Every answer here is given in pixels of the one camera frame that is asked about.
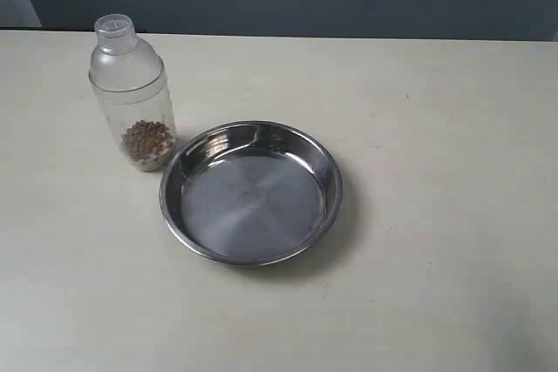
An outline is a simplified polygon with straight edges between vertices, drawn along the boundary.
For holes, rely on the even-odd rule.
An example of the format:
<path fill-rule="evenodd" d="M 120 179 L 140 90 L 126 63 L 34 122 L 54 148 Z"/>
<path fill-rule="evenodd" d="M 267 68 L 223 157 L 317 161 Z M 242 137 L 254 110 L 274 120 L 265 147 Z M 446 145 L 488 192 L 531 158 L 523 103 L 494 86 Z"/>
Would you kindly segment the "clear plastic shaker bottle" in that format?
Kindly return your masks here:
<path fill-rule="evenodd" d="M 163 122 L 176 138 L 165 65 L 126 15 L 105 15 L 94 30 L 98 42 L 91 54 L 89 80 L 111 134 L 131 164 L 121 150 L 120 137 L 135 122 Z"/>

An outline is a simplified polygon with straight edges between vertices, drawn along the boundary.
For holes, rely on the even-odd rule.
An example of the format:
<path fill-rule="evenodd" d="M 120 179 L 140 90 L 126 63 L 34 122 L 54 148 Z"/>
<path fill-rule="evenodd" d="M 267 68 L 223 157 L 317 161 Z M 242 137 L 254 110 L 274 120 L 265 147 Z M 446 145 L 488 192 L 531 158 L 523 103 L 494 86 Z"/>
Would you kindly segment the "round stainless steel plate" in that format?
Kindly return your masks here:
<path fill-rule="evenodd" d="M 190 139 L 160 182 L 173 236 L 201 257 L 263 267 L 313 247 L 337 220 L 343 177 L 309 134 L 270 121 L 238 121 Z"/>

